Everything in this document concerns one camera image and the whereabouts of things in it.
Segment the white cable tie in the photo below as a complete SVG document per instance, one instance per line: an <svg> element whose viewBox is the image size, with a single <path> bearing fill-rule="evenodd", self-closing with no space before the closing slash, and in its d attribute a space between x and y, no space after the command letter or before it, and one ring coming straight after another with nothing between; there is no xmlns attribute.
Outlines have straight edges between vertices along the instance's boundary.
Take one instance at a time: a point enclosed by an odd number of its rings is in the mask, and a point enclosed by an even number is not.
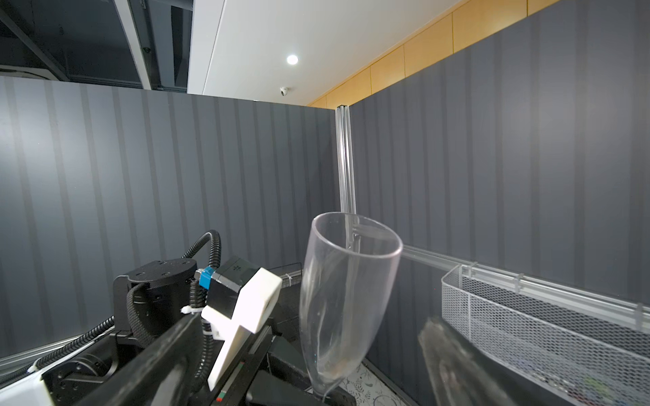
<svg viewBox="0 0 650 406"><path fill-rule="evenodd" d="M203 310L203 307L191 307L190 305L181 307L181 313L190 314L190 313L200 313Z"/></svg>
<svg viewBox="0 0 650 406"><path fill-rule="evenodd" d="M34 361L34 363L32 364L32 366L30 366L30 367L27 369L27 372L29 372L29 373L31 374L32 372L36 372L36 371L38 371L38 367L36 366L36 363L37 363L37 362L38 362L38 359L37 359L36 361Z"/></svg>

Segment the black cable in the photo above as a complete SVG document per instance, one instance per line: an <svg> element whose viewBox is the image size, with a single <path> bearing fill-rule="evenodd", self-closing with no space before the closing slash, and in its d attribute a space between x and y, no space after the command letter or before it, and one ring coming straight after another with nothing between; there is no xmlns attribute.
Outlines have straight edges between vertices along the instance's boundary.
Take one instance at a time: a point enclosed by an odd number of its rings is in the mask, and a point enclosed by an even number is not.
<svg viewBox="0 0 650 406"><path fill-rule="evenodd" d="M153 344L156 338L144 327L138 311L135 309L133 295L139 290L145 289L149 284L139 283L126 294L126 316L131 326L131 332L138 342L145 348Z"/></svg>
<svg viewBox="0 0 650 406"><path fill-rule="evenodd" d="M197 252L210 241L209 266L217 269L221 265L221 236L215 230L209 230L199 238L190 249L183 255L183 258L192 258ZM207 289L199 285L199 282L192 278L190 282L190 307L196 309L205 306ZM202 320L203 325L203 347L201 349L201 360L194 374L191 384L191 391L198 391L207 380L210 367L215 363L215 343L212 338L212 328L209 322Z"/></svg>
<svg viewBox="0 0 650 406"><path fill-rule="evenodd" d="M95 326L92 330L86 332L84 335L77 337L75 340L67 343L65 346L56 349L51 353L45 355L44 357L41 357L38 360L36 360L35 365L37 369L39 370L43 369L46 366L50 365L52 362L56 362L61 358L72 354L73 352L77 351L79 348L85 346L89 342L93 341L95 338L105 333L114 324L115 324L115 317L111 316L110 318L104 320L103 322ZM12 372L11 374L7 374L3 377L0 377L0 385L5 383L9 385L9 383L13 383L18 379L23 379L26 376L26 374L28 374L27 370L29 369L30 366L31 365L26 365L23 368L20 368L19 370Z"/></svg>
<svg viewBox="0 0 650 406"><path fill-rule="evenodd" d="M12 383L16 382L19 379L23 379L27 370L29 369L31 365L25 365L23 368L20 368L17 371L13 371L11 374L6 374L2 378L0 378L0 385L8 386L11 385Z"/></svg>
<svg viewBox="0 0 650 406"><path fill-rule="evenodd" d="M181 258L192 258L208 241L210 241L210 259L208 265L212 269L219 268L219 265L221 265L221 236L215 230L208 230Z"/></svg>

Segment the gray wall panel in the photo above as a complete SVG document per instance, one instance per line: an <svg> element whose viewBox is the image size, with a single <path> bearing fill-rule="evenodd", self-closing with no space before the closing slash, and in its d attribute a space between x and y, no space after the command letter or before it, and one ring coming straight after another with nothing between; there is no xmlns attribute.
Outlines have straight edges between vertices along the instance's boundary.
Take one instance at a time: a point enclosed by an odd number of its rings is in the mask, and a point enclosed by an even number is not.
<svg viewBox="0 0 650 406"><path fill-rule="evenodd" d="M311 217L338 206L332 119L3 77L0 357L108 318L114 276L181 256L208 228L220 231L224 260L302 262Z"/></svg>
<svg viewBox="0 0 650 406"><path fill-rule="evenodd" d="M357 207L407 244L650 303L649 111L650 3L560 1L351 106ZM402 261L369 352L421 404L410 346L441 276Z"/></svg>
<svg viewBox="0 0 650 406"><path fill-rule="evenodd" d="M406 87L406 100L404 110L406 112L405 123L408 124L407 133L407 177L409 189L409 210L411 212L409 222L411 224L411 234L409 235L410 244L423 247L427 245L427 228L428 224L423 221L427 218L426 211L426 188L424 187L425 154L423 149L423 116L419 103L421 102L420 92L421 78L419 75L408 77L404 81Z"/></svg>
<svg viewBox="0 0 650 406"><path fill-rule="evenodd" d="M576 3L539 16L539 275L573 284Z"/></svg>
<svg viewBox="0 0 650 406"><path fill-rule="evenodd" d="M162 258L154 206L151 167L149 165L147 139L142 111L142 94L134 89L118 89L124 149L126 152L131 183L131 204L135 220L136 239L140 264Z"/></svg>
<svg viewBox="0 0 650 406"><path fill-rule="evenodd" d="M424 158L424 190L427 203L427 230L428 247L447 252L448 237L451 230L448 227L449 216L448 195L449 184L446 182L447 154L445 153L445 131L447 130L445 112L446 103L443 102L443 84L445 76L445 63L433 65L432 68L418 73L422 77L421 89L421 115L424 137L422 139L422 152Z"/></svg>
<svg viewBox="0 0 650 406"><path fill-rule="evenodd" d="M502 154L507 269L531 269L530 23L502 35Z"/></svg>
<svg viewBox="0 0 650 406"><path fill-rule="evenodd" d="M127 215L124 174L116 136L116 118L111 89L82 86L82 102L87 92L90 125L97 160L97 180L106 219L106 232L112 264L112 278L123 269L133 269L133 244Z"/></svg>
<svg viewBox="0 0 650 406"><path fill-rule="evenodd" d="M176 132L178 134L178 155L183 180L183 204L187 221L188 241L192 244L196 236L205 232L202 184L199 173L198 151L196 145L196 126L194 123L194 96L171 94L174 100Z"/></svg>
<svg viewBox="0 0 650 406"><path fill-rule="evenodd" d="M296 262L297 252L295 244L296 208L293 202L293 159L289 146L289 111L288 106L274 105L274 149L276 152L276 165L278 174L278 195L280 205L280 222L282 239L284 241L283 263Z"/></svg>
<svg viewBox="0 0 650 406"><path fill-rule="evenodd" d="M447 150L444 151L448 160L449 187L449 225L451 227L450 246L447 251L461 258L470 257L470 215L469 215L469 185L470 177L467 170L468 121L465 69L467 52L462 51L445 61L446 68L446 98L447 107Z"/></svg>
<svg viewBox="0 0 650 406"><path fill-rule="evenodd" d="M474 238L476 260L496 264L497 150L495 137L494 37L470 47L471 127L474 170Z"/></svg>
<svg viewBox="0 0 650 406"><path fill-rule="evenodd" d="M3 281L5 298L8 301L6 319L13 337L8 337L11 345L8 349L20 351L23 343L26 348L38 345L43 340L46 314L43 312L42 296L39 294L38 278L34 266L33 246L29 241L27 223L27 207L23 195L24 187L21 182L21 159L18 156L17 142L21 137L20 121L17 117L16 96L14 84L2 81L0 94L6 95L0 99L2 108L3 128L2 137L2 176L0 176L0 255L2 255ZM21 278L14 275L20 272ZM20 318L29 320L23 323Z"/></svg>
<svg viewBox="0 0 650 406"><path fill-rule="evenodd" d="M587 27L584 284L617 296L627 294L634 6L590 3Z"/></svg>
<svg viewBox="0 0 650 406"><path fill-rule="evenodd" d="M182 232L178 178L174 160L172 122L170 119L174 113L174 106L170 103L168 95L163 92L147 92L144 94L144 97L148 101L151 140L153 142L153 159L157 176L155 182L158 185L162 236L164 238L164 254L173 256L176 247L185 246Z"/></svg>
<svg viewBox="0 0 650 406"><path fill-rule="evenodd" d="M76 249L83 276L81 285L87 321L90 325L96 325L106 318L105 309L111 306L111 293L107 286L110 270L107 270L104 261L98 220L83 220L98 219L98 212L85 121L79 119L83 117L81 92L79 87L57 82L52 83L52 91L75 236L74 241L68 243L74 243L73 249Z"/></svg>
<svg viewBox="0 0 650 406"><path fill-rule="evenodd" d="M50 261L60 263L66 270L61 273L43 269L43 282L47 289L47 302L52 319L60 323L52 325L53 336L62 336L65 331L81 328L80 312L77 306L70 270L70 256L66 239L65 224L57 166L49 126L49 114L45 88L38 82L17 82L15 84L16 104L21 121L23 150L27 162L27 177L32 196L36 237L43 258L43 265ZM26 120L31 116L43 116L47 120Z"/></svg>

